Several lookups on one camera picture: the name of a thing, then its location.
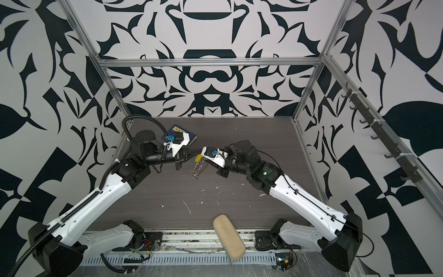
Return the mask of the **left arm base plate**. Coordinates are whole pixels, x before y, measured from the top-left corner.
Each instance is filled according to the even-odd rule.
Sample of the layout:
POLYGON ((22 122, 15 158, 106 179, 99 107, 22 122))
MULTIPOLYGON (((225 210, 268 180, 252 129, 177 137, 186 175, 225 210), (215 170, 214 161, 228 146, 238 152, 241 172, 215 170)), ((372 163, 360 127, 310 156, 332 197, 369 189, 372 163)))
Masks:
POLYGON ((141 252, 151 251, 159 248, 162 245, 162 232, 144 232, 143 234, 136 234, 130 241, 129 245, 120 248, 114 248, 113 252, 124 252, 139 250, 141 252))

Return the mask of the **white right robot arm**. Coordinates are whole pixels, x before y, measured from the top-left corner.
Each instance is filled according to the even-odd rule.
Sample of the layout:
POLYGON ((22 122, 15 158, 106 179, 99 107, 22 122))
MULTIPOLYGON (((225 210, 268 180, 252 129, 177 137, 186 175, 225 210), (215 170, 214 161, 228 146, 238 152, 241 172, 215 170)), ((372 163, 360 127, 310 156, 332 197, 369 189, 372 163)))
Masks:
POLYGON ((274 225, 279 239, 286 245, 319 251, 336 269, 349 272, 363 241, 362 219, 321 202, 293 181, 277 161, 265 161, 261 154, 248 140, 224 149, 204 147, 196 158, 196 170, 201 173, 211 165, 224 178, 230 173, 244 175, 252 187, 281 201, 311 224, 304 227, 280 220, 274 225))

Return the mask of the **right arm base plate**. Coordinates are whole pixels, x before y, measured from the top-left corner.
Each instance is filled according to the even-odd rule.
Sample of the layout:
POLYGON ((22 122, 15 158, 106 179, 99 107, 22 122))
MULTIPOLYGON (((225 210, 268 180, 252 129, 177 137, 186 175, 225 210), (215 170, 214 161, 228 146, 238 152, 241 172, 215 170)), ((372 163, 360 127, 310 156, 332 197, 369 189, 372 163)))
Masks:
POLYGON ((278 233, 272 231, 257 230, 254 232, 255 245, 258 251, 286 249, 287 244, 278 233))

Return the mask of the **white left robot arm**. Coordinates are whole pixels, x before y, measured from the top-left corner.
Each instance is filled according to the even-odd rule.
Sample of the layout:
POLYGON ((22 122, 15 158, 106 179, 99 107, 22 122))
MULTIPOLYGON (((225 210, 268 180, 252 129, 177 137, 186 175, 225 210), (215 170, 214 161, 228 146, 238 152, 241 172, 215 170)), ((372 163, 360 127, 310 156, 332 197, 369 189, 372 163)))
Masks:
POLYGON ((188 148, 188 133, 166 135, 166 142, 157 141, 151 130, 143 130, 130 139, 130 146, 120 160, 106 172, 100 185, 69 211, 47 225, 37 223, 28 236, 34 244, 32 257, 51 277, 67 277, 86 259, 116 248, 139 248, 144 229, 133 220, 117 227, 85 235, 87 228, 117 200, 131 192, 151 173, 151 167, 183 163, 198 155, 188 148))

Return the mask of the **yellow key tag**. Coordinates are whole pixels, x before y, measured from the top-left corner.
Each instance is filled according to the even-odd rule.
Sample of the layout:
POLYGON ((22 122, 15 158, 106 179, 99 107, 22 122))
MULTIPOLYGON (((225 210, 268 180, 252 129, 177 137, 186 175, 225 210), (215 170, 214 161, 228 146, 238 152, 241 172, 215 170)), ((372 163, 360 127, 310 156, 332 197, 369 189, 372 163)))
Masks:
POLYGON ((199 154, 199 155, 196 157, 195 162, 198 163, 202 158, 203 158, 203 156, 199 154))

